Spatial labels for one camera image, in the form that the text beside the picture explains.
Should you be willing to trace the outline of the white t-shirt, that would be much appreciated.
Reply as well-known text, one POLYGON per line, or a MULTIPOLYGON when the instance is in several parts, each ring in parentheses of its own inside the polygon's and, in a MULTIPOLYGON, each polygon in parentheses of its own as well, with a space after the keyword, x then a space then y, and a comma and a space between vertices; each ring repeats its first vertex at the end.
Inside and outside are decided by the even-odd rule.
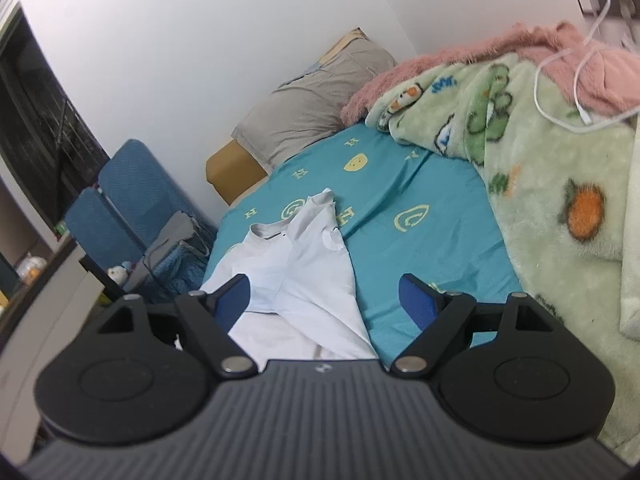
POLYGON ((250 302, 229 336, 261 370, 274 360, 378 357, 329 188, 308 197, 290 218, 251 224, 201 290, 216 292, 238 274, 250 281, 250 302))

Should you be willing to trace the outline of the grey cloth on chair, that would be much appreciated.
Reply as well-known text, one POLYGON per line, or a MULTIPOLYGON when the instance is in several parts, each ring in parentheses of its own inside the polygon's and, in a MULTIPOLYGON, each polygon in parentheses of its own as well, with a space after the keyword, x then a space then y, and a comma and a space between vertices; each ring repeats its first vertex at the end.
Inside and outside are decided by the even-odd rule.
POLYGON ((160 234, 145 251, 141 262, 148 270, 152 270, 178 247, 186 248, 188 252, 206 260, 212 245, 210 232, 205 226, 190 214, 177 211, 160 229, 160 234))

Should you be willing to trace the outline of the teal patterned bed sheet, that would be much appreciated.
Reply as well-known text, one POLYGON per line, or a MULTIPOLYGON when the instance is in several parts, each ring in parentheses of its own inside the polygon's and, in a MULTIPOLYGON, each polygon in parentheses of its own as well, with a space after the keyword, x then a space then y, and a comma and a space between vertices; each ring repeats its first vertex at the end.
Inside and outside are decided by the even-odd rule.
POLYGON ((334 193, 357 304, 377 359, 392 362, 418 336, 398 299, 406 273, 440 292, 467 292, 487 302, 520 288, 475 170, 363 125, 294 156, 232 207, 203 283, 251 224, 290 218, 326 188, 334 193))

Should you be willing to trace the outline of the blue covered chair far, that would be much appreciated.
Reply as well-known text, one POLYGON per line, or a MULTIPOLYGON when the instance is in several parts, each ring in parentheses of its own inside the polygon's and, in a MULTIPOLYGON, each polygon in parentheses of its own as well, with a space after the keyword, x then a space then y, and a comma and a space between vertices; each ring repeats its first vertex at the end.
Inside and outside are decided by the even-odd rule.
POLYGON ((103 270, 125 261, 135 263, 143 255, 144 246, 96 188, 81 191, 67 209, 64 221, 73 239, 103 270))

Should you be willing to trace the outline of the blue covered chair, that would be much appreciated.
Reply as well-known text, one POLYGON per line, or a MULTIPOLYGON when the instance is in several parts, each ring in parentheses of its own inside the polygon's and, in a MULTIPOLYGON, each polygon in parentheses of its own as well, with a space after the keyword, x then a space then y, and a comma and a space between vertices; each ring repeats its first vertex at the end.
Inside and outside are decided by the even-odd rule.
MULTIPOLYGON (((213 249, 217 229, 186 197, 143 142, 126 141, 100 171, 99 187, 127 230, 144 246, 143 255, 177 211, 190 214, 209 230, 213 242, 210 250, 213 249)), ((209 260, 178 247, 154 269, 148 270, 141 262, 142 257, 134 264, 126 289, 168 297, 198 289, 209 260)))
POLYGON ((144 246, 96 188, 81 191, 67 209, 64 221, 73 239, 103 270, 125 261, 135 263, 143 255, 144 246))

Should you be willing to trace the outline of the white desk with dark top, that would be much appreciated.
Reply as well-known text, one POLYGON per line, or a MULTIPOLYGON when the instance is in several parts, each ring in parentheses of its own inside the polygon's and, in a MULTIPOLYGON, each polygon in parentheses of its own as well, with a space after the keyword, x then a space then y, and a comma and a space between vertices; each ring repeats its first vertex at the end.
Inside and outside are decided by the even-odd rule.
POLYGON ((1 315, 1 454, 21 465, 40 426, 38 375, 79 333, 103 292, 80 263, 85 252, 70 238, 38 278, 1 315))

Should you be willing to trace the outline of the yellow bed headboard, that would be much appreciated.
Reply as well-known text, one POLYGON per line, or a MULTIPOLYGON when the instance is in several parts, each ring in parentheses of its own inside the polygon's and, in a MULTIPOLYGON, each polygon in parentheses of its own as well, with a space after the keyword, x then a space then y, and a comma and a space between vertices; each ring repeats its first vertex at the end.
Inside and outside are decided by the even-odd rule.
POLYGON ((205 173, 207 182, 229 206, 268 178, 267 171, 235 140, 206 160, 205 173))

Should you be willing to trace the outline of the blue covered chair near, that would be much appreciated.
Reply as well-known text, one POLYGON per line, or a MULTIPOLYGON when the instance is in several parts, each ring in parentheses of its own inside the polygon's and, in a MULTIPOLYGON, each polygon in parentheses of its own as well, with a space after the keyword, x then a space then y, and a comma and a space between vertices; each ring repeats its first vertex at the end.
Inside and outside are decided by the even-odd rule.
MULTIPOLYGON (((186 197, 143 142, 126 141, 100 171, 99 187, 127 230, 144 246, 143 255, 177 211, 190 214, 209 230, 213 242, 210 250, 213 249, 217 229, 186 197)), ((148 270, 141 262, 142 257, 134 264, 126 289, 168 297, 198 289, 209 260, 178 247, 154 269, 148 270)))

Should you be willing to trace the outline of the green cartoon fleece blanket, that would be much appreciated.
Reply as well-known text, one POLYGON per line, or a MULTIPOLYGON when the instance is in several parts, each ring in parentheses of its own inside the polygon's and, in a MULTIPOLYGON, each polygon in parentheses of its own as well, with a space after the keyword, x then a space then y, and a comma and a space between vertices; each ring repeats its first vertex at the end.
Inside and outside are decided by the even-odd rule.
POLYGON ((588 131, 536 66, 509 53, 404 78, 369 127, 482 178, 522 285, 611 371, 602 440, 639 459, 639 131, 588 131))

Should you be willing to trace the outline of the dark barred window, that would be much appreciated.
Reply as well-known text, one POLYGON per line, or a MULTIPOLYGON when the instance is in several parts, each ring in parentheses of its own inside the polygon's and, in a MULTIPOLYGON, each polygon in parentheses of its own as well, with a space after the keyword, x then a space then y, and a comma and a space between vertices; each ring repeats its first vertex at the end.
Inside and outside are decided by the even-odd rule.
POLYGON ((21 10, 1 35, 1 156, 52 231, 110 160, 56 79, 21 10))

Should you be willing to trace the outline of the grey pillow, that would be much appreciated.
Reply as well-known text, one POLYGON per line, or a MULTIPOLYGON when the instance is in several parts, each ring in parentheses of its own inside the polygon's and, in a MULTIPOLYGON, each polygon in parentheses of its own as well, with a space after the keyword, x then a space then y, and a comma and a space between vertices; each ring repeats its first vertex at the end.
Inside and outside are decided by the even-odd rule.
POLYGON ((256 104, 231 137, 270 174, 304 148, 341 131, 341 111, 350 98, 395 66, 390 52, 355 28, 308 70, 256 104))

